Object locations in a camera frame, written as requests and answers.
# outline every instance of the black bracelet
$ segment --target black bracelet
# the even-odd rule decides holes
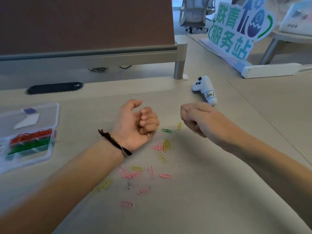
[[[115,138],[112,137],[109,133],[104,133],[104,132],[103,132],[103,129],[102,129],[102,130],[99,129],[98,131],[99,131],[99,133],[101,134],[101,136],[105,137],[105,138],[106,138],[112,145],[114,145],[116,148],[122,150],[122,151],[125,152],[128,156],[132,155],[132,153],[131,153],[129,150],[127,150],[127,149],[124,148],[124,147],[121,147],[121,146],[118,144],[117,140],[115,140]]]

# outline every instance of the clear plastic box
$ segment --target clear plastic box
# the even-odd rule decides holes
[[[19,167],[46,161],[51,157],[53,143],[56,137],[55,128],[58,122],[59,104],[48,103],[31,106],[31,108],[35,109],[36,113],[39,113],[37,123],[15,130],[14,125],[27,117],[24,110],[20,109],[0,114],[0,174]],[[51,134],[11,143],[20,134],[31,134],[48,129],[52,129]],[[41,141],[44,145],[12,153],[20,145],[30,145],[31,143],[37,143],[38,145],[38,141]]]

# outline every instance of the game controller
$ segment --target game controller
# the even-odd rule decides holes
[[[195,84],[192,86],[193,91],[201,91],[205,95],[205,99],[211,106],[217,103],[216,93],[214,92],[213,85],[208,76],[199,77]]]

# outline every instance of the brown partition panel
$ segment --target brown partition panel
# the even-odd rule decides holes
[[[0,55],[174,44],[171,0],[1,0]]]

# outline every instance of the blue sticky note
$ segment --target blue sticky note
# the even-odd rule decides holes
[[[32,114],[32,113],[35,113],[36,110],[34,110],[33,108],[27,108],[27,109],[24,109],[24,112],[25,112],[26,114]]]

